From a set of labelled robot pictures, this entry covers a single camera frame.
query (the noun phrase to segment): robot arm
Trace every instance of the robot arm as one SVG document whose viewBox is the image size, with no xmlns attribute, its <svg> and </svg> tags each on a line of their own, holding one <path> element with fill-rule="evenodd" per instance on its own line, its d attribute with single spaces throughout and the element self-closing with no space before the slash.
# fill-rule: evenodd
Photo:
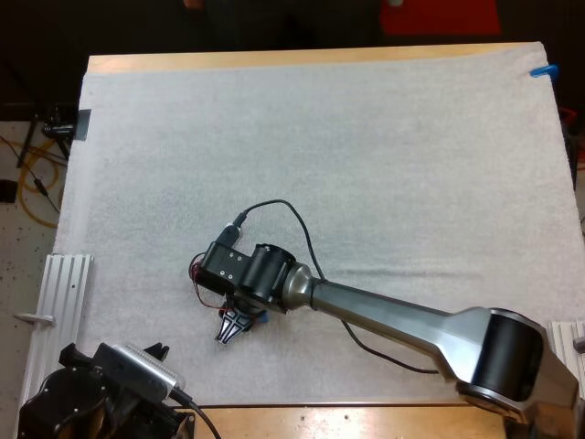
<svg viewBox="0 0 585 439">
<path fill-rule="evenodd" d="M 498 308 L 449 314 L 334 284 L 314 278 L 279 247 L 260 244 L 246 256 L 231 247 L 234 242 L 212 242 L 194 276 L 231 304 L 218 341 L 232 340 L 263 310 L 310 306 L 429 355 L 472 405 L 549 437 L 581 437 L 578 382 L 532 320 Z"/>
</svg>

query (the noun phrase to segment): black cable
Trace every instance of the black cable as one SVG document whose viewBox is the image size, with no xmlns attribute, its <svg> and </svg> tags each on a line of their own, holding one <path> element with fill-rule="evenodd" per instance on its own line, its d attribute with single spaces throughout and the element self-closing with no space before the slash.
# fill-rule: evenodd
<svg viewBox="0 0 585 439">
<path fill-rule="evenodd" d="M 188 407 L 188 408 L 192 409 L 195 413 L 197 413 L 201 417 L 203 422 L 207 424 L 207 427 L 209 427 L 209 430 L 211 430 L 211 433 L 213 433 L 213 437 L 215 437 L 215 439 L 221 439 L 221 435 L 219 434 L 216 426 L 207 417 L 205 412 L 203 412 L 199 408 L 199 406 L 197 404 L 195 404 L 195 402 L 193 401 L 193 399 L 189 395 L 187 395 L 184 391 L 182 391 L 178 388 L 174 388 L 171 390 L 171 393 L 169 396 L 173 400 L 175 400 L 179 404 L 181 404 L 183 407 Z"/>
<path fill-rule="evenodd" d="M 317 261 L 317 258 L 314 255 L 313 244 L 311 243 L 311 236 L 309 235 L 309 230 L 307 229 L 307 226 L 304 224 L 303 218 L 301 217 L 299 212 L 297 212 L 296 209 L 294 208 L 294 206 L 291 203 L 289 203 L 286 199 L 270 199 L 268 201 L 263 201 L 261 203 L 254 204 L 253 206 L 250 206 L 249 208 L 247 208 L 246 210 L 244 210 L 243 212 L 241 212 L 238 215 L 238 218 L 236 219 L 236 221 L 234 221 L 234 225 L 239 227 L 241 225 L 241 223 L 244 222 L 244 220 L 246 219 L 246 215 L 248 213 L 250 213 L 251 211 L 253 211 L 257 208 L 261 208 L 262 206 L 268 206 L 269 204 L 283 204 L 284 206 L 288 207 L 291 210 L 291 212 L 294 214 L 294 216 L 299 220 L 299 223 L 301 224 L 301 227 L 303 228 L 304 238 L 307 241 L 307 248 L 309 249 L 309 254 L 311 255 L 311 260 L 313 261 L 314 268 L 319 273 L 319 277 L 321 278 L 321 280 L 324 281 L 325 276 L 323 275 L 323 271 L 321 270 L 321 266 L 319 265 L 319 262 Z"/>
<path fill-rule="evenodd" d="M 7 144 L 10 149 L 12 150 L 12 152 L 14 153 L 14 155 L 16 156 L 16 158 L 18 158 L 18 152 L 16 151 L 16 149 L 12 146 L 12 144 L 10 142 L 8 142 L 2 135 L 0 135 L 0 140 Z M 25 168 L 28 170 L 28 172 L 30 172 L 30 175 L 33 176 L 33 181 L 35 183 L 35 186 L 38 189 L 38 192 L 40 192 L 43 196 L 45 196 L 49 202 L 49 204 L 51 205 L 51 207 L 57 212 L 57 213 L 61 213 L 59 209 L 57 209 L 57 206 L 55 206 L 55 204 L 53 203 L 53 201 L 51 200 L 50 196 L 48 195 L 47 189 L 45 188 L 45 185 L 43 185 L 43 182 L 40 180 L 40 178 L 37 178 L 37 176 L 35 175 L 35 173 L 33 172 L 33 170 L 30 168 L 30 166 L 27 164 L 27 162 L 23 162 L 23 164 L 25 165 Z"/>
<path fill-rule="evenodd" d="M 351 327 L 349 327 L 349 325 L 347 324 L 346 321 L 342 320 L 341 323 L 343 323 L 344 327 L 347 330 L 347 333 L 349 334 L 349 336 L 351 338 L 353 338 L 353 340 L 357 343 L 358 346 L 360 346 L 362 349 L 365 350 L 365 352 L 369 352 L 372 355 L 375 355 L 376 357 L 380 357 L 381 359 L 385 359 L 386 361 L 389 361 L 390 363 L 394 363 L 397 366 L 400 366 L 404 369 L 408 369 L 411 370 L 413 372 L 417 372 L 417 373 L 427 373 L 427 374 L 435 374 L 435 373 L 439 373 L 438 370 L 433 370 L 433 369 L 419 369 L 419 368 L 415 368 L 414 366 L 411 366 L 409 364 L 403 363 L 402 361 L 398 360 L 398 359 L 394 359 L 392 357 L 389 357 L 388 355 L 382 354 L 381 352 L 378 352 L 377 350 L 374 350 L 372 348 L 369 348 L 368 346 L 364 345 L 364 343 L 362 343 L 359 338 L 357 338 L 356 334 L 354 333 L 354 331 L 351 329 Z"/>
<path fill-rule="evenodd" d="M 299 220 L 299 222 L 301 223 L 301 227 L 303 228 L 304 237 L 307 241 L 307 247 L 309 249 L 309 254 L 311 255 L 311 260 L 313 261 L 313 265 L 314 265 L 315 269 L 317 270 L 317 272 L 319 273 L 319 277 L 321 278 L 321 280 L 326 281 L 325 276 L 323 274 L 323 271 L 321 270 L 321 266 L 319 265 L 319 262 L 317 261 L 317 257 L 314 254 L 313 245 L 311 243 L 311 236 L 309 235 L 309 230 L 307 229 L 307 226 L 304 224 L 303 218 L 301 217 L 299 212 L 297 212 L 296 209 L 294 208 L 294 206 L 291 203 L 289 203 L 287 200 L 285 200 L 285 199 L 270 199 L 268 201 L 263 201 L 261 203 L 254 204 L 253 206 L 250 206 L 249 208 L 242 211 L 238 215 L 236 220 L 233 222 L 233 224 L 237 227 L 240 227 L 242 225 L 242 223 L 244 222 L 244 220 L 246 219 L 246 216 L 248 213 L 250 213 L 254 209 L 261 208 L 262 206 L 268 206 L 269 204 L 283 204 L 283 205 L 287 206 L 292 211 L 294 216 Z M 426 374 L 439 373 L 439 371 L 437 371 L 437 370 L 415 368 L 414 366 L 408 365 L 408 364 L 403 363 L 402 361 L 399 361 L 397 359 L 394 359 L 386 354 L 382 354 L 381 352 L 378 352 L 377 350 L 369 348 L 364 343 L 362 343 L 359 338 L 357 338 L 357 335 L 354 333 L 354 331 L 351 329 L 351 327 L 349 327 L 349 325 L 347 324 L 346 321 L 341 320 L 341 323 L 344 325 L 349 336 L 357 343 L 358 346 L 360 346 L 362 349 L 364 349 L 365 352 L 368 352 L 372 355 L 375 355 L 376 357 L 380 357 L 381 359 L 385 359 L 386 361 L 394 363 L 397 366 L 401 366 L 402 368 L 407 369 L 407 370 L 411 370 L 413 372 L 426 373 Z"/>
</svg>

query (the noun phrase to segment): wire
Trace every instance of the wire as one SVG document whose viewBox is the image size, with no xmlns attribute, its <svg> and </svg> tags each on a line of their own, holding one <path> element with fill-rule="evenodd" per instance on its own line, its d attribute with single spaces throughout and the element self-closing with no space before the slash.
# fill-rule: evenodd
<svg viewBox="0 0 585 439">
<path fill-rule="evenodd" d="M 213 433 L 213 437 L 215 437 L 215 439 L 221 439 L 221 435 L 219 434 L 216 426 L 207 417 L 205 412 L 203 412 L 199 408 L 199 406 L 197 404 L 195 404 L 195 402 L 193 401 L 193 399 L 189 395 L 187 395 L 184 391 L 182 391 L 178 388 L 174 388 L 171 390 L 169 397 L 171 397 L 173 400 L 177 401 L 183 407 L 188 407 L 188 408 L 192 409 L 195 413 L 197 413 L 201 417 L 203 422 L 207 424 L 207 427 L 209 427 L 209 430 L 211 430 L 211 433 Z"/>
<path fill-rule="evenodd" d="M 189 264 L 189 270 L 188 270 L 188 274 L 189 277 L 191 278 L 191 281 L 193 281 L 193 288 L 195 288 L 195 294 L 197 295 L 197 299 L 199 299 L 199 303 L 204 306 L 205 308 L 212 308 L 212 309 L 217 309 L 219 311 L 229 311 L 230 308 L 225 307 L 225 306 L 214 306 L 214 305 L 210 305 L 210 304 L 206 304 L 203 301 L 203 298 L 201 297 L 201 294 L 199 292 L 199 285 L 197 284 L 196 278 L 197 278 L 197 270 L 199 269 L 199 262 L 196 262 L 197 258 L 201 255 L 204 255 L 205 252 L 201 252 L 196 254 L 193 259 L 191 260 L 191 263 Z"/>
<path fill-rule="evenodd" d="M 270 199 L 268 201 L 263 201 L 261 203 L 254 204 L 253 206 L 250 206 L 249 208 L 244 210 L 240 215 L 243 215 L 243 217 L 245 218 L 246 215 L 252 212 L 253 210 L 261 208 L 262 206 L 268 206 L 269 204 L 283 204 L 284 206 L 288 207 L 294 214 L 294 216 L 299 220 L 299 223 L 303 228 L 304 238 L 307 241 L 307 248 L 309 249 L 309 254 L 311 255 L 311 260 L 313 261 L 314 268 L 319 273 L 319 277 L 321 278 L 321 280 L 324 281 L 325 276 L 323 274 L 323 271 L 321 270 L 321 266 L 319 265 L 316 256 L 314 255 L 313 244 L 311 243 L 311 236 L 309 235 L 309 230 L 307 229 L 307 226 L 304 224 L 303 218 L 301 217 L 299 212 L 297 212 L 294 206 L 291 203 L 289 203 L 286 199 Z"/>
<path fill-rule="evenodd" d="M 50 148 L 52 145 L 53 145 L 53 142 L 51 142 L 51 141 L 45 142 L 45 144 L 42 145 L 40 147 L 40 149 L 45 150 L 45 149 Z M 28 165 L 30 167 L 32 167 L 36 163 L 37 160 L 38 160 L 38 157 L 36 157 L 36 156 L 30 157 L 30 159 L 28 160 Z M 41 226 L 48 227 L 50 229 L 56 229 L 57 223 L 48 222 L 48 221 L 45 221 L 45 220 L 39 218 L 28 207 L 27 199 L 23 195 L 24 189 L 27 188 L 26 179 L 27 179 L 27 169 L 25 167 L 23 167 L 20 170 L 20 176 L 18 177 L 18 191 L 16 192 L 16 194 L 18 195 L 18 201 L 20 202 L 20 207 L 28 215 L 28 217 L 31 218 L 34 222 L 40 224 Z"/>
<path fill-rule="evenodd" d="M 191 402 L 189 404 L 189 408 L 193 409 L 193 411 L 199 415 L 199 417 L 203 420 L 207 427 L 209 427 L 209 430 L 211 430 L 211 433 L 213 433 L 213 437 L 215 437 L 216 439 L 221 439 L 221 435 L 219 434 L 216 426 L 211 422 L 211 420 L 207 417 L 205 412 L 203 412 L 197 404 Z"/>
<path fill-rule="evenodd" d="M 241 226 L 241 223 L 243 223 L 243 221 L 246 219 L 246 215 L 248 213 L 250 213 L 251 211 L 253 211 L 257 208 L 261 208 L 262 206 L 268 206 L 270 204 L 283 204 L 283 205 L 287 206 L 292 211 L 294 216 L 299 220 L 299 222 L 301 223 L 301 227 L 303 228 L 304 237 L 307 241 L 307 248 L 309 249 L 309 254 L 311 255 L 311 260 L 313 261 L 313 265 L 314 265 L 315 269 L 317 270 L 317 272 L 319 273 L 319 277 L 321 278 L 321 280 L 326 281 L 325 276 L 323 274 L 323 271 L 321 270 L 321 266 L 319 265 L 319 262 L 317 261 L 317 257 L 314 254 L 313 244 L 311 243 L 311 236 L 309 235 L 309 230 L 307 229 L 307 226 L 304 224 L 304 220 L 301 217 L 301 215 L 299 214 L 299 212 L 297 212 L 296 209 L 294 208 L 294 206 L 291 203 L 289 203 L 287 200 L 285 200 L 285 199 L 271 199 L 268 201 L 263 201 L 263 202 L 258 203 L 258 204 L 254 204 L 253 206 L 250 206 L 249 208 L 245 209 L 244 211 L 242 211 L 238 215 L 238 218 L 234 221 L 234 225 L 237 225 L 238 227 Z M 407 369 L 407 370 L 410 370 L 413 372 L 426 373 L 426 374 L 439 373 L 439 371 L 437 371 L 437 370 L 415 368 L 414 366 L 408 365 L 408 364 L 403 363 L 402 361 L 399 361 L 397 359 L 394 359 L 386 354 L 382 354 L 381 352 L 378 352 L 377 350 L 369 348 L 364 343 L 362 343 L 359 338 L 357 338 L 357 335 L 354 333 L 354 331 L 351 329 L 351 327 L 349 327 L 349 325 L 347 324 L 346 321 L 341 320 L 341 323 L 344 325 L 344 328 L 346 329 L 349 336 L 357 343 L 358 346 L 360 346 L 362 349 L 364 349 L 365 352 L 368 352 L 372 355 L 375 355 L 376 357 L 380 357 L 381 359 L 385 359 L 386 361 L 394 363 L 397 366 L 400 366 L 404 369 Z"/>
<path fill-rule="evenodd" d="M 19 158 L 18 156 L 18 152 L 16 151 L 16 149 L 12 146 L 12 144 L 10 142 L 8 142 L 2 135 L 0 135 L 0 140 L 5 143 L 6 145 L 8 145 L 10 147 L 10 149 L 12 150 L 12 152 L 14 153 L 14 155 L 16 156 L 16 159 Z M 43 186 L 43 182 L 35 175 L 35 173 L 33 172 L 33 170 L 31 169 L 30 165 L 27 162 L 23 162 L 23 165 L 25 166 L 25 168 L 27 169 L 28 172 L 30 172 L 30 175 L 33 176 L 34 178 L 34 182 L 35 182 L 35 186 L 37 187 L 38 191 L 45 196 L 45 198 L 47 198 L 49 204 L 51 205 L 51 207 L 57 212 L 57 213 L 61 213 L 60 210 L 57 208 L 57 206 L 55 206 L 55 204 L 53 203 L 53 201 L 51 200 L 50 196 L 48 195 L 47 189 Z"/>
<path fill-rule="evenodd" d="M 432 370 L 432 369 L 419 369 L 419 368 L 415 368 L 409 364 L 403 363 L 402 361 L 398 360 L 398 359 L 394 359 L 392 357 L 389 357 L 388 355 L 382 354 L 381 352 L 378 352 L 377 350 L 374 350 L 372 348 L 369 348 L 368 346 L 364 345 L 364 343 L 362 343 L 359 338 L 357 338 L 356 334 L 354 333 L 354 331 L 351 329 L 351 327 L 349 327 L 349 325 L 347 324 L 347 322 L 345 321 L 341 321 L 341 323 L 343 323 L 344 327 L 346 328 L 347 332 L 349 333 L 349 336 L 351 338 L 353 338 L 353 340 L 357 343 L 358 346 L 360 346 L 362 349 L 365 350 L 365 352 L 369 352 L 372 355 L 375 355 L 376 357 L 380 357 L 381 359 L 385 359 L 386 361 L 389 361 L 390 363 L 394 363 L 397 366 L 400 366 L 404 369 L 408 369 L 411 370 L 413 372 L 417 372 L 417 373 L 428 373 L 428 374 L 435 374 L 435 373 L 439 373 L 438 370 Z"/>
</svg>

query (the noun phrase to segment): red wire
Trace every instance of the red wire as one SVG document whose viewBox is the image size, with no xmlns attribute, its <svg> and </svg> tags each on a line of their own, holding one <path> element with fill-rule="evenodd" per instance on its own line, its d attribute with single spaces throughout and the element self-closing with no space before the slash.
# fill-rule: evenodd
<svg viewBox="0 0 585 439">
<path fill-rule="evenodd" d="M 201 294 L 199 293 L 199 285 L 197 285 L 197 281 L 196 281 L 196 276 L 197 276 L 197 270 L 199 268 L 199 262 L 194 262 L 193 265 L 191 265 L 191 280 L 193 281 L 193 287 L 195 288 L 195 294 L 197 295 L 197 299 L 199 299 L 199 302 L 201 303 L 201 305 L 203 305 L 205 308 L 211 308 L 211 309 L 217 309 L 219 311 L 223 311 L 224 313 L 226 311 L 229 311 L 231 308 L 226 308 L 223 306 L 213 306 L 213 305 L 209 305 L 206 304 L 203 299 L 201 298 Z"/>
</svg>

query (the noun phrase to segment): red object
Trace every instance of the red object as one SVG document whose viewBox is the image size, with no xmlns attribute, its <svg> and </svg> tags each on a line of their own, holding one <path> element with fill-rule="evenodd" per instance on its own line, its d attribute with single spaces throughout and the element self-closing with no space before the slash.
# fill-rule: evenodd
<svg viewBox="0 0 585 439">
<path fill-rule="evenodd" d="M 380 23 L 390 35 L 500 34 L 495 0 L 382 0 Z"/>
</svg>

